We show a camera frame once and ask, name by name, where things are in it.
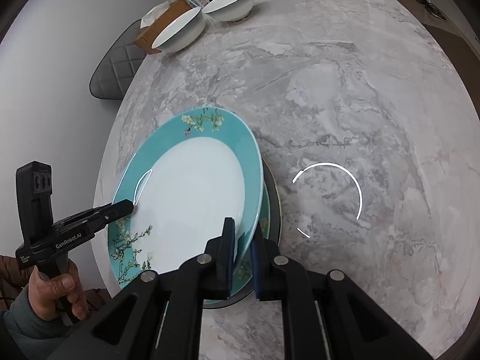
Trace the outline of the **grey sleeve left forearm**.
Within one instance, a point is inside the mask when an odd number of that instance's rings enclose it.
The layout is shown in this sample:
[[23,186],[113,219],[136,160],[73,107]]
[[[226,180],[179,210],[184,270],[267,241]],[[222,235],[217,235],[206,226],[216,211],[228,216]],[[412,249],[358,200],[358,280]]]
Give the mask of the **grey sleeve left forearm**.
[[1,311],[1,321],[27,359],[47,359],[66,340],[69,330],[61,317],[45,321],[34,313],[28,286],[9,310]]

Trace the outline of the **left hand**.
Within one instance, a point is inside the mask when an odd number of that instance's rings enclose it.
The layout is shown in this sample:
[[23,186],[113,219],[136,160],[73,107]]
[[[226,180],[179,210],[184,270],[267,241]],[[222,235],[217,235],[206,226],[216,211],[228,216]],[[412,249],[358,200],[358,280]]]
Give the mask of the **left hand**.
[[86,296],[78,275],[77,265],[68,261],[68,271],[52,280],[44,280],[37,267],[34,267],[28,282],[28,301],[35,315],[44,321],[51,321],[59,314],[56,301],[66,298],[72,314],[84,320],[89,312]]

